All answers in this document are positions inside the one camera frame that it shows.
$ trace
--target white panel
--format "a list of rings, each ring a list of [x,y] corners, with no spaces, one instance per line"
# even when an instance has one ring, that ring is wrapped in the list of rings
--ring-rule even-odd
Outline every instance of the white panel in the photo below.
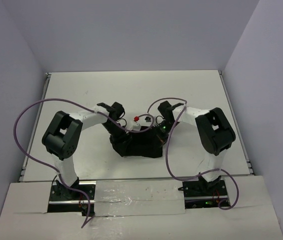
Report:
[[[53,73],[46,98],[64,98],[86,107],[97,103],[121,103],[125,118],[133,119],[145,113],[148,106],[163,97],[180,97],[188,105],[200,109],[221,108],[235,129],[235,123],[216,70],[195,71],[118,71]],[[158,114],[155,105],[150,111]],[[30,153],[47,163],[53,163],[42,137],[58,111],[76,112],[64,102],[45,102],[42,106]],[[169,164],[176,176],[192,176],[204,159],[205,150],[197,128],[179,124],[172,136]],[[75,171],[80,179],[135,179],[170,177],[164,157],[121,157],[112,148],[109,133],[99,124],[82,132],[74,156]],[[231,174],[249,174],[244,152],[237,135],[227,151],[223,167]],[[27,163],[24,181],[49,181],[53,170],[32,160]]]
[[[11,183],[2,213],[46,213],[50,182]]]
[[[268,197],[267,191],[251,191],[263,185],[262,177],[245,176],[236,180],[243,203],[250,202],[250,194],[261,199]],[[51,183],[24,184],[29,186],[29,191],[43,192]],[[24,194],[23,185],[15,185],[20,189],[9,194],[6,202],[16,201]],[[230,191],[229,195],[233,198],[234,192]],[[24,196],[28,211],[33,209],[32,197]],[[84,221],[80,213],[14,213],[15,210],[5,204],[0,217],[0,240],[283,240],[270,201],[257,203],[254,206],[239,205],[231,210],[187,209],[185,214],[176,215],[96,217],[84,229],[80,228]]]
[[[185,213],[185,201],[181,199],[96,202],[94,204],[94,212],[97,217],[176,215]]]
[[[96,216],[174,215],[185,213],[177,180],[97,181]]]
[[[272,204],[262,176],[237,176],[234,179],[239,187],[239,200],[236,208]],[[229,177],[225,177],[224,180],[229,201],[233,204],[237,193],[236,187]]]
[[[97,181],[95,202],[129,202],[131,200],[168,201],[183,200],[177,180]]]

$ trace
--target white platform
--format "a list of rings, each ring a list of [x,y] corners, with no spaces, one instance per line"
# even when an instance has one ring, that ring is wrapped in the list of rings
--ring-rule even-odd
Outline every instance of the white platform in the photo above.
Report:
[[[248,175],[241,146],[228,100],[217,70],[189,71],[116,71],[52,73],[45,98],[64,98],[86,107],[104,102],[121,103],[125,118],[145,113],[155,100],[179,97],[188,105],[200,109],[221,108],[236,133],[236,141],[225,156],[223,168],[233,175]],[[157,106],[151,113],[158,115]],[[67,113],[80,109],[64,102],[45,102],[42,106],[30,154],[53,164],[42,145],[42,137],[57,111]],[[198,131],[180,124],[174,131],[169,148],[169,163],[177,176],[192,176],[204,158]],[[169,177],[164,158],[120,157],[109,142],[109,134],[102,125],[82,132],[74,154],[74,165],[81,179],[137,179]],[[55,172],[32,160],[27,161],[23,181],[49,181]]]
[[[235,179],[240,198],[231,210],[200,208],[175,215],[96,217],[84,229],[80,228],[84,220],[80,213],[46,213],[50,182],[12,183],[0,216],[0,240],[283,240],[263,177]],[[226,187],[233,201],[236,190],[228,178]]]

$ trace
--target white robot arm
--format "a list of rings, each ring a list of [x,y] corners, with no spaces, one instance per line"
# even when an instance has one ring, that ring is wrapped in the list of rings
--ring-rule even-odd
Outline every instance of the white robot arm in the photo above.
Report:
[[[80,111],[69,114],[63,111],[57,112],[42,137],[42,143],[52,155],[55,167],[69,187],[75,188],[79,183],[74,168],[73,154],[78,146],[82,131],[94,125],[103,124],[113,135],[125,134],[122,129],[114,128],[106,117],[118,120],[125,112],[121,104],[115,102],[109,106],[99,103],[92,109],[93,112]]]
[[[178,115],[181,113],[181,111],[184,109],[184,106],[179,106],[176,107],[172,113],[174,118],[176,119],[178,117]],[[182,115],[179,118],[179,122],[180,123],[187,123],[193,126],[197,126],[197,118],[198,117],[202,117],[204,118],[205,116],[210,114],[210,110],[205,110],[205,109],[198,109],[198,108],[194,108],[194,107],[186,107],[186,110],[182,113]],[[218,131],[222,132],[225,134],[225,141],[223,143],[223,145],[225,145],[220,151],[217,151],[217,149],[214,151],[213,149],[211,149],[209,152],[205,151],[204,154],[204,159],[202,161],[202,163],[200,164],[200,166],[198,167],[198,173],[201,172],[205,172],[207,170],[210,169],[220,169],[222,167],[223,161],[224,161],[224,156],[227,152],[227,149],[230,148],[232,142],[236,139],[235,133],[233,131],[233,129],[231,128],[231,126],[229,125],[228,121],[227,123],[227,129],[223,128],[223,130],[221,130],[219,128],[219,124],[221,124],[221,122],[217,121],[217,118],[220,119],[220,117],[224,117],[224,120],[227,120],[225,115],[222,114],[222,116],[220,116],[220,114],[223,113],[221,110],[219,111],[219,115],[216,114],[216,110],[213,112],[212,116],[212,121],[215,122],[211,122],[211,128],[207,129],[208,131],[210,131],[211,133],[214,134],[214,136],[212,137],[212,139],[214,139],[216,137],[216,134],[218,134]],[[207,181],[207,182],[212,182],[214,180],[216,180],[218,177],[220,176],[220,172],[219,171],[213,171],[213,172],[209,172],[206,173],[205,175],[203,175],[202,177]]]
[[[185,105],[182,103],[172,106],[168,101],[165,101],[159,105],[158,110],[162,114],[165,124],[171,126],[184,108]],[[227,149],[236,139],[235,132],[223,111],[218,107],[206,110],[187,106],[178,122],[196,126],[198,129],[201,144],[205,149],[204,160],[198,167],[198,173],[220,169]],[[219,176],[219,171],[213,171],[202,177],[209,183],[217,180]]]

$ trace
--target purple cable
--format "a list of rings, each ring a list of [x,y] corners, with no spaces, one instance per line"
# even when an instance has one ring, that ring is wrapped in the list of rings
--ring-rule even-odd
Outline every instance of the purple cable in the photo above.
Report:
[[[238,185],[237,185],[237,182],[235,181],[235,179],[233,178],[233,176],[231,176],[226,170],[224,169],[219,169],[219,168],[215,168],[215,169],[210,169],[210,170],[207,170],[207,171],[203,171],[195,176],[191,176],[191,177],[177,177],[175,176],[172,171],[171,171],[171,168],[169,166],[169,161],[168,161],[168,150],[169,150],[169,146],[170,146],[170,142],[171,142],[171,138],[172,138],[172,134],[173,134],[173,131],[179,121],[179,119],[181,118],[182,114],[185,112],[186,110],[186,104],[187,104],[187,101],[185,99],[182,99],[182,98],[177,98],[177,97],[165,97],[165,98],[161,98],[161,99],[158,99],[156,101],[154,101],[148,108],[147,110],[147,113],[149,113],[151,107],[159,102],[159,101],[162,101],[162,100],[169,100],[169,99],[172,99],[172,100],[179,100],[179,101],[183,101],[185,102],[185,106],[184,108],[182,109],[182,111],[179,113],[178,117],[176,118],[175,122],[173,123],[172,127],[171,127],[171,130],[168,134],[168,139],[167,139],[167,144],[166,144],[166,150],[165,150],[165,163],[166,163],[166,167],[167,167],[167,170],[170,174],[170,176],[175,179],[175,180],[178,180],[178,181],[190,181],[190,180],[194,180],[195,178],[198,178],[202,175],[205,175],[205,174],[208,174],[208,173],[211,173],[211,172],[215,172],[215,171],[222,171],[224,173],[226,173],[228,175],[228,177],[233,181],[233,183],[235,184],[235,187],[236,187],[236,199],[234,201],[234,203],[230,206],[230,207],[226,207],[226,208],[223,208],[221,207],[221,203],[226,201],[226,199],[223,199],[221,200],[219,203],[218,203],[218,207],[222,210],[230,210],[232,209],[238,202],[238,199],[240,197],[240,190],[238,188]]]
[[[67,188],[67,189],[69,189],[69,190],[71,190],[71,191],[75,191],[75,192],[81,193],[81,194],[83,194],[83,195],[87,198],[87,200],[88,200],[88,212],[87,212],[87,216],[86,216],[86,218],[85,218],[85,221],[83,222],[83,224],[82,224],[82,226],[81,226],[81,228],[83,228],[83,227],[93,218],[93,217],[91,217],[91,218],[88,220],[89,212],[90,212],[90,210],[91,210],[91,201],[90,201],[90,198],[88,197],[88,195],[87,195],[84,191],[82,191],[82,190],[75,189],[75,188],[72,188],[72,187],[67,186],[66,183],[64,182],[63,178],[62,178],[62,175],[60,174],[59,169],[57,169],[55,166],[53,166],[53,165],[51,165],[51,164],[49,164],[49,163],[43,162],[43,161],[41,161],[41,160],[39,160],[39,159],[37,159],[37,158],[31,156],[31,155],[22,147],[22,145],[20,144],[20,142],[18,141],[18,138],[17,138],[17,125],[18,125],[18,122],[19,122],[19,120],[21,119],[21,117],[24,115],[24,113],[25,113],[28,109],[32,108],[33,106],[35,106],[35,105],[37,105],[37,104],[44,103],[44,102],[50,102],[50,101],[59,101],[59,102],[65,102],[65,103],[73,104],[73,105],[75,105],[75,106],[77,106],[77,107],[79,107],[79,108],[85,109],[85,110],[88,111],[88,112],[95,113],[93,110],[91,110],[91,109],[89,109],[89,108],[87,108],[87,107],[85,107],[85,106],[82,106],[82,105],[80,105],[80,104],[78,104],[78,103],[76,103],[76,102],[67,100],[67,99],[61,99],[61,98],[47,98],[47,99],[39,100],[39,101],[36,101],[35,103],[29,105],[28,107],[26,107],[26,108],[18,115],[18,117],[17,117],[17,119],[16,119],[16,121],[15,121],[15,123],[14,123],[14,125],[13,125],[13,138],[14,138],[14,140],[15,140],[15,142],[16,142],[18,148],[21,150],[21,152],[22,152],[23,154],[25,154],[25,156],[27,156],[28,158],[34,160],[35,162],[37,162],[37,163],[39,163],[39,164],[43,164],[43,165],[45,165],[45,166],[47,166],[47,167],[49,167],[49,168],[55,170],[55,171],[58,173],[59,179],[60,179],[61,183],[65,186],[65,188]],[[155,118],[154,118],[152,115],[150,115],[150,114],[148,114],[148,113],[142,114],[142,115],[140,115],[139,117],[142,117],[142,116],[151,117],[151,119],[152,119],[151,125],[150,125],[149,127],[145,128],[144,130],[141,130],[141,131],[134,131],[134,130],[128,130],[128,129],[122,127],[122,126],[121,126],[120,124],[118,124],[115,120],[111,119],[109,116],[107,116],[107,115],[104,114],[103,112],[98,111],[98,112],[96,112],[96,113],[97,113],[97,114],[100,114],[100,115],[103,115],[104,117],[106,117],[107,119],[109,119],[111,122],[113,122],[117,127],[119,127],[120,129],[122,129],[122,130],[124,130],[124,131],[126,131],[126,132],[129,132],[129,133],[143,133],[143,132],[146,132],[146,131],[148,131],[148,130],[154,125],[154,122],[155,122]]]

